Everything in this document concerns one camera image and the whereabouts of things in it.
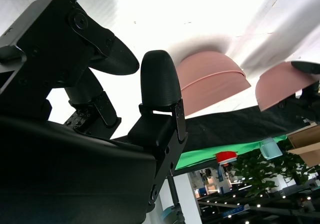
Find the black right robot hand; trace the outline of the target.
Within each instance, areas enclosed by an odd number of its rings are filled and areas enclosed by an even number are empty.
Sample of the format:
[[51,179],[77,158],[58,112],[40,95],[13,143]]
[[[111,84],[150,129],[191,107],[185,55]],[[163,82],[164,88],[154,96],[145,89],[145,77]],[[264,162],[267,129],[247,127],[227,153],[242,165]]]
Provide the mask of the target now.
[[[78,0],[36,0],[0,38],[0,221],[141,224],[188,134],[164,50],[139,62]],[[140,118],[121,118],[93,74],[140,72]]]

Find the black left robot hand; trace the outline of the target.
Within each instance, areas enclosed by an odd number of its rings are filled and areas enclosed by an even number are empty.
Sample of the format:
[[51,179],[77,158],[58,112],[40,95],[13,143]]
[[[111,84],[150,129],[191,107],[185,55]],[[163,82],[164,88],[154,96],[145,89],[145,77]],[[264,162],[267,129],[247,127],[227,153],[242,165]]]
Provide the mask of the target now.
[[[292,61],[291,65],[306,74],[319,75],[320,74],[320,64],[314,62],[306,62],[306,61]],[[307,100],[309,102],[316,102],[320,100],[319,94],[319,85],[320,81],[309,85],[308,87],[302,89],[302,94],[300,99]]]

